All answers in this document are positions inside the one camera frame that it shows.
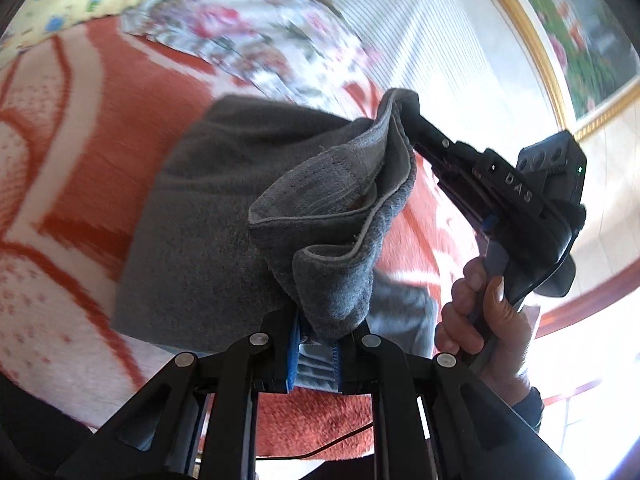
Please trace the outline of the person's dark sleeve forearm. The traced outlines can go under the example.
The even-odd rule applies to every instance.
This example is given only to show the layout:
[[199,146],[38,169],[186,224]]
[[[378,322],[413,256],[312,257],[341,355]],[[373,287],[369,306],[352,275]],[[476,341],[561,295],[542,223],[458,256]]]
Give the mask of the person's dark sleeve forearm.
[[537,388],[530,388],[527,396],[514,404],[512,410],[538,434],[542,423],[542,414],[544,414],[544,401]]

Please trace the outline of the person's right hand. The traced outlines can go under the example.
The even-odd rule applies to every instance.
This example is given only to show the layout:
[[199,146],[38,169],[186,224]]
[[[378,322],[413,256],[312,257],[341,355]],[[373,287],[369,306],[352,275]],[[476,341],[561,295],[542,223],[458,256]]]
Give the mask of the person's right hand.
[[480,379],[513,406],[529,394],[526,356],[539,325],[540,307],[515,311],[504,296],[503,278],[490,278],[484,260],[474,258],[465,265],[462,278],[452,285],[451,301],[442,308],[442,320],[435,330],[438,351],[477,354],[483,350],[484,339],[470,321],[478,300],[483,301],[484,319],[497,338],[494,353],[480,371]]

